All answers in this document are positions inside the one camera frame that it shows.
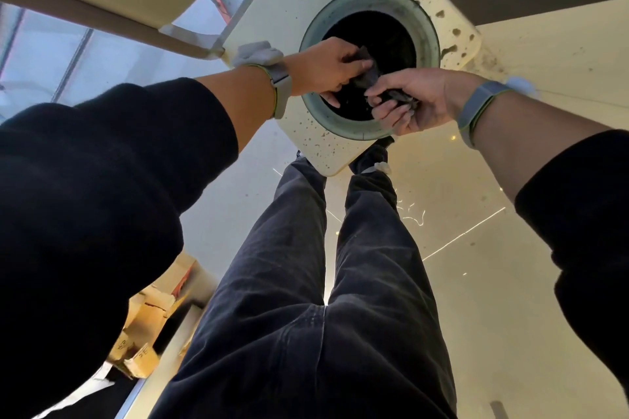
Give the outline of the grey right wristband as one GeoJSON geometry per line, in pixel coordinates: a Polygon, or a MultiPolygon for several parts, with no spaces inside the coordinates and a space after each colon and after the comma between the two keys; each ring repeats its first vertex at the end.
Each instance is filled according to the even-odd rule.
{"type": "Polygon", "coordinates": [[[474,90],[457,118],[457,126],[461,139],[470,149],[476,150],[472,135],[484,111],[499,95],[510,91],[520,93],[535,100],[540,99],[534,85],[521,77],[510,77],[505,83],[496,81],[484,82],[474,90]]]}

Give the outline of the person's right hand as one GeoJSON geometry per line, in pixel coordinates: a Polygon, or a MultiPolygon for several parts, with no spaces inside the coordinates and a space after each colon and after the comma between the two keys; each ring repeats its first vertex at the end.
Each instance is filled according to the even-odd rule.
{"type": "Polygon", "coordinates": [[[405,69],[385,74],[366,90],[372,115],[394,136],[442,126],[455,120],[474,90],[487,80],[476,74],[438,68],[405,69]],[[382,93],[400,89],[419,102],[415,109],[383,101],[382,93]]]}

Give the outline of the grey wristband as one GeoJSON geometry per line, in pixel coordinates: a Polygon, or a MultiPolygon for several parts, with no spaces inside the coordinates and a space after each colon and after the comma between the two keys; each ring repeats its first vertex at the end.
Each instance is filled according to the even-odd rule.
{"type": "Polygon", "coordinates": [[[274,89],[274,111],[272,118],[280,120],[292,94],[293,80],[284,61],[284,54],[268,41],[244,44],[237,49],[232,67],[257,67],[269,78],[274,89]]]}
{"type": "Polygon", "coordinates": [[[457,126],[461,139],[470,149],[476,150],[472,135],[484,111],[499,95],[510,91],[520,93],[535,100],[540,99],[534,85],[521,77],[510,77],[505,83],[496,81],[484,82],[474,90],[457,118],[457,126]]]}

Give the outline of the person's left forearm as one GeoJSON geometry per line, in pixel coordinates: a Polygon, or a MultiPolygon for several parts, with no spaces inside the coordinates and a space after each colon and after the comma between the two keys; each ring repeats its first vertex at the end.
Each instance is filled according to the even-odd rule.
{"type": "Polygon", "coordinates": [[[240,66],[195,78],[223,106],[237,137],[238,151],[248,145],[263,124],[273,119],[274,89],[257,67],[240,66]]]}

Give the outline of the person's black right sleeve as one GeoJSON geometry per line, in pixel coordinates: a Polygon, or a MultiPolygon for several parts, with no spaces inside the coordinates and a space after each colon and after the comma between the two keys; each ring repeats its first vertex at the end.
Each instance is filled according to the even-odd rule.
{"type": "Polygon", "coordinates": [[[565,319],[629,401],[629,132],[605,131],[557,155],[515,209],[552,251],[565,319]]]}

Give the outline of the person's left hand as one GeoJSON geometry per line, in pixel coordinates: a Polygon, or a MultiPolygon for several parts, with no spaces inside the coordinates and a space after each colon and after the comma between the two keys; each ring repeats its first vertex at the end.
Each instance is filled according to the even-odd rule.
{"type": "Polygon", "coordinates": [[[291,95],[317,93],[330,106],[340,107],[335,93],[373,66],[371,59],[358,59],[358,47],[332,37],[284,58],[291,78],[291,95]]]}

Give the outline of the person's black sleeve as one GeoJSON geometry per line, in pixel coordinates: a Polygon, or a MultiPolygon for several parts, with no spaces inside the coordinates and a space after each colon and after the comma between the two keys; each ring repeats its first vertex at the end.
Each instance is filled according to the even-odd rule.
{"type": "Polygon", "coordinates": [[[237,158],[224,107],[188,78],[0,124],[0,419],[31,419],[101,367],[130,297],[182,251],[180,216],[237,158]]]}
{"type": "Polygon", "coordinates": [[[629,132],[605,131],[557,155],[515,209],[552,251],[565,319],[629,401],[629,132]]]}

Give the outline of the person's black left sleeve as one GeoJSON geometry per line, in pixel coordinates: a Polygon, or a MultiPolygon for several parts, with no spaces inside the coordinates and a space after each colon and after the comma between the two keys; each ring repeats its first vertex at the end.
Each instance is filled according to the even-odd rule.
{"type": "Polygon", "coordinates": [[[0,124],[0,419],[31,419],[101,367],[130,297],[182,251],[180,216],[237,158],[224,107],[188,78],[0,124]]]}

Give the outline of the brown cardboard boxes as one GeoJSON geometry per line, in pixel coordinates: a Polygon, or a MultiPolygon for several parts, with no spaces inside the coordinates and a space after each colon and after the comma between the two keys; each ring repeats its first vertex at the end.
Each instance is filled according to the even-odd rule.
{"type": "Polygon", "coordinates": [[[130,298],[123,329],[107,362],[128,378],[146,379],[160,361],[154,348],[167,320],[193,289],[198,261],[181,252],[167,271],[130,298]]]}

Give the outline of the person's dark trousers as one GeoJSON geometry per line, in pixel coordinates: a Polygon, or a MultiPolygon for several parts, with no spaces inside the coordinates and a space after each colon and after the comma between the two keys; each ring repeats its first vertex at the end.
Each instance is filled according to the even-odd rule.
{"type": "Polygon", "coordinates": [[[149,419],[457,419],[435,297],[387,174],[352,174],[324,301],[326,177],[290,163],[149,419]]]}

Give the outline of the person's black right shoe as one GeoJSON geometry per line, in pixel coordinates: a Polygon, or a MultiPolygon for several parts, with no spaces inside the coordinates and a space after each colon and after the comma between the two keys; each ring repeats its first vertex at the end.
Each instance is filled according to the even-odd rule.
{"type": "Polygon", "coordinates": [[[388,164],[388,147],[394,143],[395,139],[392,136],[376,140],[349,164],[351,172],[354,175],[374,172],[382,172],[389,175],[391,168],[388,164]]]}

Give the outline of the grey left wristband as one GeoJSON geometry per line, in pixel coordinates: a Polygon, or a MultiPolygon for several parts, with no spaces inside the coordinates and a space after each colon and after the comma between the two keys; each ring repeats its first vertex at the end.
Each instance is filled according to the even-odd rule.
{"type": "Polygon", "coordinates": [[[284,54],[268,41],[244,44],[237,49],[232,67],[257,67],[269,78],[274,89],[274,111],[272,118],[280,120],[292,94],[293,80],[284,61],[284,54]]]}

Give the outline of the person's right forearm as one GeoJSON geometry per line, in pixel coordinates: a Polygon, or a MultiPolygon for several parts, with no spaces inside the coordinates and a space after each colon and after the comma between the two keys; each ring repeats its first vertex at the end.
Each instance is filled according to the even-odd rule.
{"type": "Polygon", "coordinates": [[[472,140],[505,196],[515,203],[531,178],[557,155],[612,128],[517,92],[499,95],[472,140]]]}

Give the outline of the black trash bag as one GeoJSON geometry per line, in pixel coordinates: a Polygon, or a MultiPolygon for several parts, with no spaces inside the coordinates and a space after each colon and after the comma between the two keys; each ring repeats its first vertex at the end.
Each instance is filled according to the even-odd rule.
{"type": "MultiPolygon", "coordinates": [[[[337,37],[358,47],[365,47],[375,59],[382,74],[393,73],[417,65],[417,55],[409,32],[396,18],[379,11],[359,11],[333,25],[323,39],[337,37]]],[[[340,107],[332,112],[353,121],[372,120],[371,107],[352,82],[335,97],[340,107]]]]}

